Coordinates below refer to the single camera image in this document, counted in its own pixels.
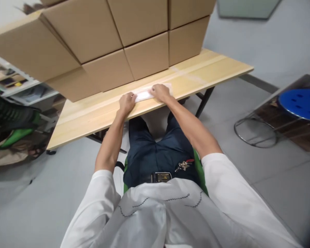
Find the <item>brown cardboard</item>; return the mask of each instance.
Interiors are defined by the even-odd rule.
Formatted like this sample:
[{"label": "brown cardboard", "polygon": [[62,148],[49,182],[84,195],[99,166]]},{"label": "brown cardboard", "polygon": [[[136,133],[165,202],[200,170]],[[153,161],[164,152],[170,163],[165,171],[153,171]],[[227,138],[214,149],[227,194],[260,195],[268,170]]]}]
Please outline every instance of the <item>brown cardboard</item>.
[{"label": "brown cardboard", "polygon": [[210,16],[169,31],[170,66],[201,52]]},{"label": "brown cardboard", "polygon": [[81,63],[123,47],[106,0],[69,0],[43,14]]},{"label": "brown cardboard", "polygon": [[123,46],[168,30],[167,0],[108,0]]},{"label": "brown cardboard", "polygon": [[100,87],[82,67],[46,81],[46,84],[58,91],[71,102],[101,92]]},{"label": "brown cardboard", "polygon": [[134,80],[169,68],[168,32],[124,48]]},{"label": "brown cardboard", "polygon": [[40,0],[44,6],[52,6],[66,0]]},{"label": "brown cardboard", "polygon": [[123,49],[83,64],[83,68],[101,91],[111,90],[133,81]]},{"label": "brown cardboard", "polygon": [[169,0],[169,29],[209,16],[216,0]]},{"label": "brown cardboard", "polygon": [[72,53],[34,12],[0,28],[0,57],[43,82],[80,66]]}]

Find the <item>dark blue jeans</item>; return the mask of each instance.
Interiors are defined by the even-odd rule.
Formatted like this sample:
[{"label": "dark blue jeans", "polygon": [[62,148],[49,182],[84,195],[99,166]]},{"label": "dark blue jeans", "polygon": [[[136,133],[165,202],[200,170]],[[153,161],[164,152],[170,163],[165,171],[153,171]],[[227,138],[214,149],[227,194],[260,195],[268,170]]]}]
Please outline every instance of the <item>dark blue jeans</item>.
[{"label": "dark blue jeans", "polygon": [[140,116],[129,121],[128,135],[130,150],[123,181],[129,188],[143,183],[143,179],[154,172],[170,172],[172,177],[189,179],[200,185],[194,165],[186,171],[175,172],[178,163],[194,159],[194,151],[172,113],[168,116],[168,126],[161,141],[155,142]]}]

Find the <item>person's right hand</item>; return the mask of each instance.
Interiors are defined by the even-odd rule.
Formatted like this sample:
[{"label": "person's right hand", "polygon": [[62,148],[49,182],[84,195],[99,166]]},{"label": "person's right hand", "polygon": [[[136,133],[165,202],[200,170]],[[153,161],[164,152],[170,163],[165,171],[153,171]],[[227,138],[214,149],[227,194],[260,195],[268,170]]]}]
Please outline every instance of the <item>person's right hand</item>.
[{"label": "person's right hand", "polygon": [[166,103],[171,98],[169,88],[163,84],[156,84],[148,90],[157,100]]}]

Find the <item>keychain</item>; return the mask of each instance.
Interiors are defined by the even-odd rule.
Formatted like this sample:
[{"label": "keychain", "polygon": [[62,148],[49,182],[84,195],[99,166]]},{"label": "keychain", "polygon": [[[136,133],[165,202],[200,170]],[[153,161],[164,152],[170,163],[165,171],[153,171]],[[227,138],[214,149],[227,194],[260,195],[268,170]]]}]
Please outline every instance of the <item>keychain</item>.
[{"label": "keychain", "polygon": [[186,171],[186,169],[193,164],[193,161],[194,161],[193,159],[189,159],[189,160],[183,161],[182,163],[179,163],[178,168],[175,170],[175,172],[177,172],[180,169]]}]

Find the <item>keys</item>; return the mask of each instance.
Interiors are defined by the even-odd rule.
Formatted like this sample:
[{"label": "keys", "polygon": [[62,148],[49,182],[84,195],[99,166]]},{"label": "keys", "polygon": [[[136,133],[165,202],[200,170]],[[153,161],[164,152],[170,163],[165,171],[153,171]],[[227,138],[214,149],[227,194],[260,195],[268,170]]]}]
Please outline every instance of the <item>keys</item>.
[{"label": "keys", "polygon": [[191,163],[187,163],[186,161],[183,161],[182,163],[179,163],[178,168],[175,170],[177,172],[178,170],[182,169],[186,171],[186,169],[191,165]]}]

